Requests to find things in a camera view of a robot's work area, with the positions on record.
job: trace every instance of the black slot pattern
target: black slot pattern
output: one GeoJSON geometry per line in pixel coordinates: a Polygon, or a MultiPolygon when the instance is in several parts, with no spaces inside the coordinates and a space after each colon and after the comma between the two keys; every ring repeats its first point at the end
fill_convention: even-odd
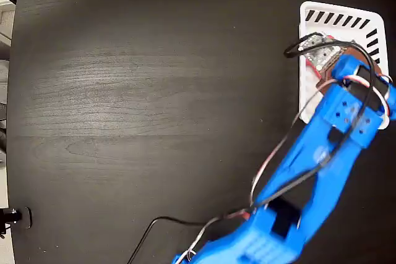
{"type": "Polygon", "coordinates": [[[331,20],[331,18],[332,18],[333,16],[334,16],[334,13],[333,13],[333,12],[329,13],[329,15],[327,16],[327,18],[324,20],[324,23],[327,24],[327,23],[331,20]]]}
{"type": "Polygon", "coordinates": [[[378,38],[376,38],[376,39],[373,40],[373,41],[370,41],[370,42],[367,44],[367,47],[369,48],[370,46],[374,46],[374,45],[376,45],[376,44],[378,44],[378,38]]]}
{"type": "Polygon", "coordinates": [[[343,16],[344,16],[343,14],[339,14],[339,15],[338,15],[338,17],[335,19],[335,21],[334,21],[333,25],[336,25],[336,24],[338,24],[338,23],[339,23],[339,21],[342,19],[342,17],[343,17],[343,16]]]}
{"type": "Polygon", "coordinates": [[[366,20],[363,22],[363,24],[360,25],[359,29],[363,29],[364,26],[366,26],[369,22],[370,22],[370,20],[369,20],[369,19],[366,19],[366,20]]]}
{"type": "Polygon", "coordinates": [[[374,51],[372,51],[371,53],[369,53],[370,56],[379,54],[379,49],[375,49],[374,51]]]}
{"type": "Polygon", "coordinates": [[[312,9],[310,9],[309,10],[309,12],[308,12],[308,15],[306,16],[306,18],[305,18],[305,21],[307,22],[307,21],[309,21],[309,19],[312,17],[312,15],[314,14],[314,10],[312,10],[312,9]]]}
{"type": "Polygon", "coordinates": [[[349,23],[349,21],[352,19],[352,16],[351,15],[349,15],[346,19],[345,19],[345,21],[344,21],[344,23],[342,24],[343,26],[345,26],[347,23],[349,23]]]}
{"type": "Polygon", "coordinates": [[[359,22],[360,22],[361,18],[356,18],[356,20],[352,23],[351,28],[355,27],[359,22]]]}
{"type": "Polygon", "coordinates": [[[321,18],[323,17],[323,15],[324,15],[324,12],[319,12],[315,19],[315,23],[318,23],[321,20],[321,18]]]}
{"type": "Polygon", "coordinates": [[[377,34],[377,29],[374,29],[372,32],[368,33],[368,34],[366,35],[366,38],[370,38],[370,37],[372,37],[372,36],[375,35],[375,34],[377,34]]]}

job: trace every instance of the dark wooden table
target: dark wooden table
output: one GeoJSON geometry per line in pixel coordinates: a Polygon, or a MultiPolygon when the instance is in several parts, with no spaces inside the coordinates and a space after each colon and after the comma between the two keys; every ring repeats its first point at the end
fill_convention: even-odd
{"type": "MultiPolygon", "coordinates": [[[[7,172],[34,224],[12,233],[16,262],[124,264],[153,217],[246,203],[297,112],[282,52],[303,1],[18,0],[7,172]]],[[[396,76],[396,0],[312,1],[380,13],[396,76]]],[[[395,263],[395,132],[363,152],[299,263],[395,263]]],[[[169,264],[196,232],[159,224],[136,263],[169,264]]]]}

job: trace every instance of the white plastic basket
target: white plastic basket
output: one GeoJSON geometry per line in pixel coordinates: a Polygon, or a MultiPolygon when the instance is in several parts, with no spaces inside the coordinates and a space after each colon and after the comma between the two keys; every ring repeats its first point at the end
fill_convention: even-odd
{"type": "MultiPolygon", "coordinates": [[[[377,62],[383,74],[388,75],[388,55],[385,27],[382,17],[375,12],[362,11],[345,6],[306,1],[300,7],[300,37],[312,32],[324,32],[338,40],[355,40],[377,62]]],[[[304,56],[299,58],[299,110],[317,90],[319,79],[304,56]]],[[[323,95],[317,94],[301,114],[308,123],[323,95]]]]}

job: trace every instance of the blue robotic arm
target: blue robotic arm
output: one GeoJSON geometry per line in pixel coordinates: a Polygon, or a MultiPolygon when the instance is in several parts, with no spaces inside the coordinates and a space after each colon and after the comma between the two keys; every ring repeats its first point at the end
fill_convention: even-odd
{"type": "MultiPolygon", "coordinates": [[[[332,76],[341,81],[346,75],[367,72],[368,67],[355,57],[343,55],[332,76]]],[[[396,89],[381,77],[381,85],[396,119],[396,89]]],[[[362,101],[347,88],[333,84],[316,108],[282,163],[256,199],[259,205],[283,185],[314,169],[334,149],[340,135],[351,125],[362,101]]],[[[317,172],[316,184],[309,203],[302,211],[284,200],[276,199],[259,207],[235,232],[206,243],[192,260],[182,264],[286,264],[296,260],[311,237],[336,206],[353,163],[361,150],[367,148],[382,123],[381,108],[366,108],[341,149],[317,172]]],[[[175,264],[179,255],[173,260],[175,264]]]]}

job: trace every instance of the wire bundle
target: wire bundle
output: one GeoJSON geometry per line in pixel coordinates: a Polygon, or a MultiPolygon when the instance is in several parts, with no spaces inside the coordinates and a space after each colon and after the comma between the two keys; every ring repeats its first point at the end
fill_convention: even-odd
{"type": "Polygon", "coordinates": [[[204,235],[204,232],[206,231],[206,229],[212,225],[213,223],[225,220],[225,219],[232,219],[232,218],[237,218],[237,217],[243,217],[243,218],[248,218],[250,213],[255,212],[258,208],[268,204],[269,202],[271,202],[272,200],[278,198],[279,196],[282,196],[284,193],[286,193],[287,191],[291,190],[292,188],[296,187],[297,185],[299,185],[300,183],[306,181],[307,179],[309,179],[311,176],[315,175],[318,171],[320,171],[322,168],[324,168],[326,165],[328,165],[328,163],[332,160],[332,158],[337,154],[337,152],[341,149],[342,145],[346,142],[346,140],[349,138],[349,136],[351,135],[351,133],[354,131],[354,129],[356,128],[356,125],[359,123],[359,120],[361,119],[361,116],[363,115],[364,109],[367,107],[370,97],[372,95],[372,93],[375,93],[381,100],[381,103],[384,107],[384,117],[383,117],[383,124],[385,121],[389,121],[389,107],[386,103],[386,100],[384,99],[384,97],[378,92],[378,90],[376,88],[374,88],[374,78],[375,73],[374,73],[374,61],[371,59],[371,56],[367,53],[367,51],[360,46],[357,43],[354,42],[348,42],[348,41],[340,41],[340,40],[332,40],[329,42],[325,42],[325,43],[321,43],[318,45],[314,45],[314,46],[310,46],[308,48],[305,49],[296,49],[299,44],[305,40],[307,40],[310,36],[313,35],[320,35],[322,36],[321,33],[312,33],[309,35],[306,35],[302,38],[300,38],[296,43],[294,43],[293,45],[289,46],[285,52],[284,55],[287,58],[293,58],[293,57],[297,57],[306,53],[309,53],[311,51],[315,51],[317,49],[321,49],[321,48],[327,48],[330,46],[342,46],[342,47],[346,47],[346,48],[354,48],[357,51],[359,51],[364,58],[367,60],[367,63],[369,65],[369,70],[370,70],[370,78],[369,81],[358,77],[357,75],[348,75],[346,76],[344,79],[345,80],[351,80],[354,82],[358,82],[362,85],[364,85],[365,87],[367,87],[367,92],[366,92],[366,96],[364,98],[363,104],[361,105],[356,117],[352,120],[351,122],[351,126],[349,127],[349,129],[345,132],[345,134],[343,135],[341,141],[339,141],[339,143],[335,146],[335,148],[333,149],[333,151],[331,151],[318,165],[316,165],[312,170],[308,171],[307,173],[303,174],[302,176],[296,178],[295,180],[293,180],[291,183],[281,187],[279,190],[277,190],[274,194],[272,194],[271,196],[267,197],[266,199],[256,202],[254,203],[254,191],[257,187],[257,184],[264,172],[264,169],[266,168],[266,166],[269,164],[270,160],[273,158],[273,156],[275,156],[275,154],[277,153],[277,151],[279,151],[279,149],[282,147],[282,145],[285,143],[286,139],[288,138],[292,127],[294,126],[295,122],[297,121],[297,119],[299,118],[299,116],[301,115],[301,113],[304,111],[304,109],[306,108],[306,106],[308,105],[308,103],[325,87],[328,86],[332,83],[336,83],[338,82],[337,80],[329,80],[326,83],[322,84],[319,89],[315,92],[315,94],[313,94],[312,97],[310,97],[306,104],[304,105],[304,107],[301,109],[301,111],[295,116],[295,118],[293,119],[293,122],[291,123],[291,127],[289,128],[289,131],[286,133],[286,135],[281,139],[281,141],[278,143],[278,145],[273,149],[273,151],[271,152],[271,154],[265,159],[265,161],[263,162],[262,166],[260,167],[260,169],[258,170],[257,174],[254,176],[253,181],[252,181],[252,187],[251,187],[251,191],[249,194],[249,206],[245,207],[245,208],[241,208],[238,209],[236,211],[229,211],[227,212],[225,215],[221,215],[221,216],[216,216],[212,219],[210,219],[209,221],[207,221],[207,223],[195,223],[195,222],[188,222],[188,221],[182,221],[176,218],[171,218],[171,217],[167,217],[167,216],[161,216],[161,217],[157,217],[155,218],[147,227],[146,231],[144,232],[143,237],[141,238],[140,242],[138,243],[137,247],[135,248],[135,251],[133,252],[133,254],[131,255],[129,261],[127,264],[131,264],[132,261],[135,259],[138,251],[140,250],[140,248],[142,247],[144,240],[146,239],[146,237],[148,236],[150,230],[152,229],[153,225],[158,222],[159,220],[163,219],[163,220],[167,220],[167,221],[172,221],[174,223],[178,223],[178,224],[183,224],[185,226],[202,226],[202,229],[200,230],[200,232],[198,233],[197,237],[195,238],[195,240],[192,242],[192,244],[189,246],[189,248],[183,252],[181,254],[181,256],[178,258],[178,260],[176,261],[175,264],[181,264],[181,262],[187,257],[187,259],[189,261],[191,261],[191,254],[195,254],[195,252],[193,251],[194,247],[197,245],[197,243],[200,241],[200,239],[202,238],[202,236],[204,235]]]}

